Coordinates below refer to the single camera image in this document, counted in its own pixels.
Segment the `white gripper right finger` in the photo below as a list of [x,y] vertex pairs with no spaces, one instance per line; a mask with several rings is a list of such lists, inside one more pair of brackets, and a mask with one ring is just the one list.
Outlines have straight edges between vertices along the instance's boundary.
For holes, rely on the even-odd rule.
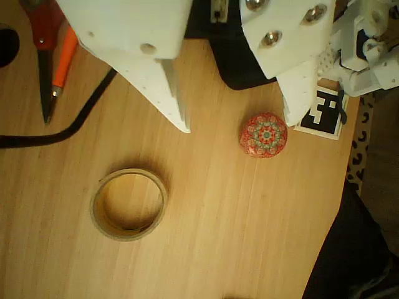
[[240,1],[241,26],[263,74],[276,78],[287,126],[298,124],[317,95],[317,58],[332,30],[335,1]]

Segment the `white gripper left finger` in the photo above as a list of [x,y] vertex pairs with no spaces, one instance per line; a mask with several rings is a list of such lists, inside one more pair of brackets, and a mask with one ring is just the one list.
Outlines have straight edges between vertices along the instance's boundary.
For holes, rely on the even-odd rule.
[[83,48],[109,64],[183,133],[190,132],[173,60],[191,1],[59,1]]

